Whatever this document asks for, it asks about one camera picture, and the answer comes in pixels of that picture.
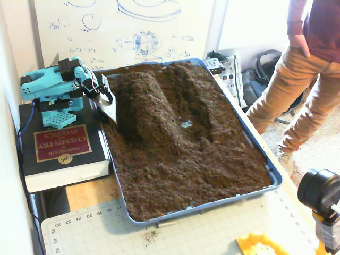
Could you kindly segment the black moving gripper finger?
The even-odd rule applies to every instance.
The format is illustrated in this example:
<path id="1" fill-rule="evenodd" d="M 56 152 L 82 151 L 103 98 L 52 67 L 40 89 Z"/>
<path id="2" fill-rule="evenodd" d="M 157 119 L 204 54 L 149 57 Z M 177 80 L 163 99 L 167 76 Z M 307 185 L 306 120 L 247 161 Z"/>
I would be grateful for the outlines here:
<path id="1" fill-rule="evenodd" d="M 101 89 L 100 93 L 104 104 L 111 104 L 113 102 L 113 94 L 109 89 Z"/>

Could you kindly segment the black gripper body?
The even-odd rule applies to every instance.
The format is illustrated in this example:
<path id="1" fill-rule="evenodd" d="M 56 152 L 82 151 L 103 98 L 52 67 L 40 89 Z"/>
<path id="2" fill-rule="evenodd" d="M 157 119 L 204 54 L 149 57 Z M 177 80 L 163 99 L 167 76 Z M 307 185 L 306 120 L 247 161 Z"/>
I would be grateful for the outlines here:
<path id="1" fill-rule="evenodd" d="M 108 81 L 107 78 L 103 74 L 95 73 L 97 82 L 98 82 L 98 89 L 101 91 L 101 89 L 108 89 Z"/>

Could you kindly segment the silver taped blade gripper finger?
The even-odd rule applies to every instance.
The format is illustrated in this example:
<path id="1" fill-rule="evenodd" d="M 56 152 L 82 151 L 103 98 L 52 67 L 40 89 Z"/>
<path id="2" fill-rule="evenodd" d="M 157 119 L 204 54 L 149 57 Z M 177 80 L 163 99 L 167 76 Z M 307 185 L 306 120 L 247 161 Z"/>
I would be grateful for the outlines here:
<path id="1" fill-rule="evenodd" d="M 116 98 L 113 95 L 113 102 L 111 104 L 104 104 L 101 100 L 101 96 L 97 96 L 95 99 L 95 103 L 97 108 L 101 110 L 106 116 L 111 118 L 115 123 L 117 123 L 117 114 L 116 114 Z"/>

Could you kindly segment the bare person hand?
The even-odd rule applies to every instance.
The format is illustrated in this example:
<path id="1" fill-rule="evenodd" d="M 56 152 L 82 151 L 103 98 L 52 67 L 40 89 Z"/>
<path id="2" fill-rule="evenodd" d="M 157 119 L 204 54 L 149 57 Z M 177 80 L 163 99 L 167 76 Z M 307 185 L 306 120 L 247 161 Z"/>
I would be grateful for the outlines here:
<path id="1" fill-rule="evenodd" d="M 288 40 L 290 47 L 299 48 L 304 53 L 305 57 L 310 57 L 309 47 L 303 34 L 288 35 Z"/>

